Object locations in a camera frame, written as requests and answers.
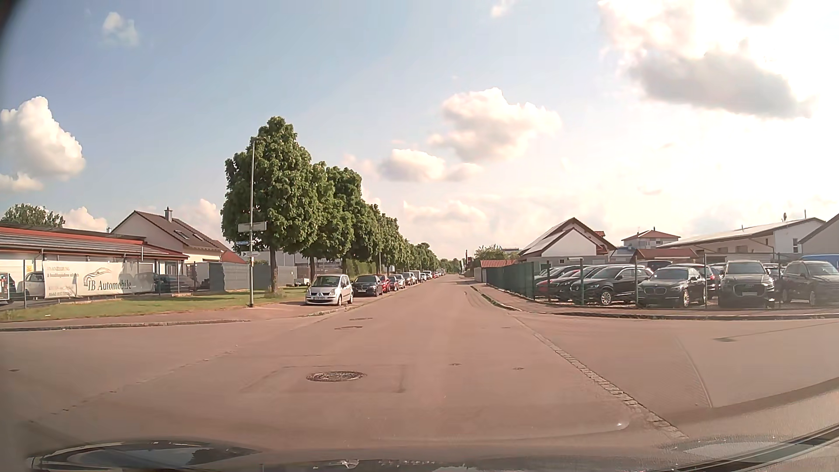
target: lawn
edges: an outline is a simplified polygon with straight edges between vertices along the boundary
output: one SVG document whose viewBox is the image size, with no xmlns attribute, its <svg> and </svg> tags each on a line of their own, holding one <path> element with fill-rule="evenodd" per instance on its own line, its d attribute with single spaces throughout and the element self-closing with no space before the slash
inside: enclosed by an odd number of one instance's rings
<svg viewBox="0 0 839 472">
<path fill-rule="evenodd" d="M 255 304 L 289 302 L 302 300 L 306 287 L 284 288 L 282 298 L 266 298 L 256 293 Z M 46 307 L 28 309 L 16 308 L 0 312 L 0 322 L 22 320 L 44 320 L 89 317 L 124 317 L 127 315 L 150 315 L 164 312 L 191 312 L 216 310 L 219 308 L 245 307 L 247 292 L 231 292 L 220 295 L 152 297 L 143 300 L 109 300 L 91 303 L 60 303 Z"/>
</svg>

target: roof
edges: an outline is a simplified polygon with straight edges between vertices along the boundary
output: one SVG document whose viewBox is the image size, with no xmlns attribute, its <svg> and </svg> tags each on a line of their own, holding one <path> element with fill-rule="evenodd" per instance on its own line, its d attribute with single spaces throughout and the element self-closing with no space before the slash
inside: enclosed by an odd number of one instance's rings
<svg viewBox="0 0 839 472">
<path fill-rule="evenodd" d="M 502 260 L 481 260 L 481 268 L 486 269 L 487 267 L 506 267 L 508 265 L 515 264 L 515 260 L 509 259 L 502 259 Z"/>
<path fill-rule="evenodd" d="M 837 221 L 839 221 L 839 213 L 837 213 L 835 217 L 827 220 L 827 223 L 824 223 L 820 227 L 814 229 L 812 233 L 807 234 L 804 238 L 801 238 L 799 244 L 804 244 L 807 241 L 811 240 L 813 236 L 816 236 L 818 233 L 821 233 L 825 228 L 831 226 L 833 223 Z"/>
<path fill-rule="evenodd" d="M 529 257 L 538 256 L 538 254 L 536 254 L 536 252 L 539 252 L 541 250 L 545 250 L 546 248 L 550 247 L 550 245 L 553 244 L 555 241 L 561 239 L 562 236 L 565 236 L 566 234 L 568 234 L 567 233 L 568 229 L 569 229 L 568 227 L 570 227 L 573 224 L 577 224 L 580 227 L 582 227 L 583 229 L 585 229 L 589 234 L 591 234 L 594 237 L 594 239 L 597 240 L 596 242 L 600 243 L 599 245 L 605 246 L 606 250 L 615 250 L 616 249 L 614 244 L 606 241 L 606 239 L 603 237 L 605 235 L 605 233 L 603 231 L 594 231 L 591 228 L 587 227 L 580 220 L 578 220 L 576 218 L 568 218 L 564 222 L 559 223 L 559 224 L 555 225 L 553 228 L 551 228 L 551 229 L 545 231 L 544 233 L 542 233 L 541 236 L 539 236 L 537 239 L 535 239 L 533 242 L 531 242 L 527 246 L 524 246 L 524 248 L 522 248 L 522 250 L 519 252 L 519 254 L 521 256 L 527 255 Z"/>
<path fill-rule="evenodd" d="M 621 241 L 629 241 L 630 239 L 638 239 L 638 238 L 681 238 L 681 236 L 676 236 L 675 234 L 667 234 L 662 233 L 661 231 L 656 231 L 655 229 L 648 229 L 641 233 L 635 234 L 634 236 L 630 236 L 628 238 L 621 239 Z"/>
<path fill-rule="evenodd" d="M 130 215 L 128 215 L 121 223 L 119 223 L 113 230 L 116 231 L 117 228 L 122 226 L 132 215 L 137 214 L 141 218 L 146 219 L 149 223 L 152 223 L 154 226 L 164 230 L 169 236 L 172 238 L 177 239 L 180 241 L 184 246 L 190 248 L 198 248 L 198 249 L 210 249 L 210 250 L 217 250 L 217 251 L 225 251 L 229 250 L 224 247 L 215 239 L 210 238 L 206 234 L 203 234 L 201 231 L 198 231 L 195 228 L 192 228 L 189 224 L 184 223 L 183 221 L 179 220 L 178 218 L 172 218 L 172 221 L 166 219 L 166 217 L 162 215 L 155 215 L 154 213 L 146 213 L 134 210 Z M 181 232 L 186 236 L 181 236 L 177 232 Z"/>
<path fill-rule="evenodd" d="M 728 241 L 731 239 L 743 238 L 759 238 L 761 236 L 771 236 L 779 229 L 789 228 L 802 223 L 819 222 L 824 223 L 824 220 L 819 218 L 804 218 L 791 220 L 787 222 L 778 222 L 771 224 L 761 224 L 758 226 L 749 226 L 742 229 L 734 229 L 732 231 L 723 231 L 721 233 L 703 234 L 701 236 L 694 236 L 692 238 L 680 239 L 674 243 L 661 244 L 659 248 L 678 248 L 681 246 L 688 246 L 693 244 L 707 244 L 716 243 L 719 241 Z"/>
<path fill-rule="evenodd" d="M 110 233 L 52 231 L 52 228 L 0 224 L 0 250 L 46 254 L 108 255 L 187 259 L 185 254 L 145 243 L 142 238 L 119 238 Z"/>
<path fill-rule="evenodd" d="M 636 249 L 635 257 L 638 260 L 652 259 L 695 259 L 699 257 L 691 248 L 652 248 Z"/>
</svg>

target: street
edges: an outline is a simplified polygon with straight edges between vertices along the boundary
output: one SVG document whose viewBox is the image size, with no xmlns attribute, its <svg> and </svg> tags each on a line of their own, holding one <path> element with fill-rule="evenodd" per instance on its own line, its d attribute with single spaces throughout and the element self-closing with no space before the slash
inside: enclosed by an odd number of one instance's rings
<svg viewBox="0 0 839 472">
<path fill-rule="evenodd" d="M 456 275 L 322 317 L 0 333 L 21 454 L 125 438 L 272 450 L 649 446 L 839 419 L 839 320 L 494 307 Z M 365 376 L 317 382 L 307 376 Z"/>
</svg>

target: ib automobile sign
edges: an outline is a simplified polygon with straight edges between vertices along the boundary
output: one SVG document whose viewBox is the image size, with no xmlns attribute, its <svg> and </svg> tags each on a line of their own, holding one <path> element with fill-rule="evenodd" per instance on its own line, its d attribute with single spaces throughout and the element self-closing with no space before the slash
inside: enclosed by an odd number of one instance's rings
<svg viewBox="0 0 839 472">
<path fill-rule="evenodd" d="M 150 291 L 154 291 L 154 273 L 148 263 L 44 261 L 46 298 Z"/>
</svg>

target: blue sky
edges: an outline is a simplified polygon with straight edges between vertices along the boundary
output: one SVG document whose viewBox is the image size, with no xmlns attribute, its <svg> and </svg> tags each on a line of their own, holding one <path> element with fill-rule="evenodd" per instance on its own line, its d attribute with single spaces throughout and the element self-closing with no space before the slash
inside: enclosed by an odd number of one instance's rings
<svg viewBox="0 0 839 472">
<path fill-rule="evenodd" d="M 440 257 L 569 217 L 619 243 L 839 212 L 834 186 L 767 191 L 836 166 L 827 2 L 24 3 L 0 206 L 80 228 L 169 206 L 218 235 L 224 159 L 273 115 Z"/>
</svg>

